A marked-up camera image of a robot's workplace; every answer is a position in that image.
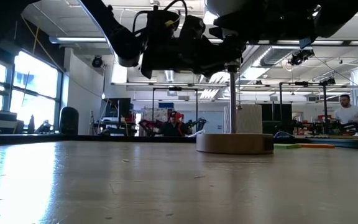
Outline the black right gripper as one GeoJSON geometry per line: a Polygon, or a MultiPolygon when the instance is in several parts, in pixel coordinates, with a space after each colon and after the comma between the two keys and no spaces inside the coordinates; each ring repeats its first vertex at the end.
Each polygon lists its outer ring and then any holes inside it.
{"type": "Polygon", "coordinates": [[[249,25],[243,18],[225,15],[213,24],[226,38],[234,35],[241,40],[300,40],[316,38],[313,13],[314,0],[251,0],[249,25]]]}

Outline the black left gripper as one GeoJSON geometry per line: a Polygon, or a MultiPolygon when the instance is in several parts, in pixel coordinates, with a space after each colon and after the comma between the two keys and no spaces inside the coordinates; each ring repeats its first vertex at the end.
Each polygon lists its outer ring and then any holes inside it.
{"type": "Polygon", "coordinates": [[[222,57],[221,62],[204,62],[203,48],[207,38],[203,35],[206,26],[199,17],[187,15],[175,37],[180,25],[180,15],[168,10],[154,10],[147,13],[147,24],[140,37],[142,43],[142,63],[140,72],[150,78],[156,70],[174,72],[191,71],[206,78],[224,71],[228,62],[242,57],[244,41],[238,36],[226,36],[223,39],[208,39],[222,57]]]}

